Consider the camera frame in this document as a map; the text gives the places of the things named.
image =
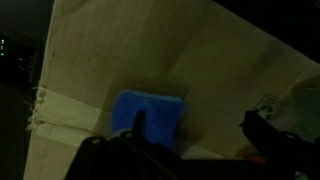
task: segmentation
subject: dark floor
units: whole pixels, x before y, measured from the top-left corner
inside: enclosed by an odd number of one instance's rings
[[[30,92],[0,82],[0,179],[23,179],[30,139],[25,128],[31,101]]]

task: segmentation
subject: blue cloth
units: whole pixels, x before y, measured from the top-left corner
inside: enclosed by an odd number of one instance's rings
[[[174,130],[185,108],[177,97],[139,91],[123,91],[112,110],[112,131],[131,129],[138,110],[145,110],[143,137],[152,144],[160,143],[174,151]]]

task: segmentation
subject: blue towel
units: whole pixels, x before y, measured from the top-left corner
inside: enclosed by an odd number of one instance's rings
[[[138,110],[146,112],[143,137],[149,143],[160,143],[174,151],[174,130],[185,108],[177,97],[123,91],[112,110],[112,131],[131,129]]]

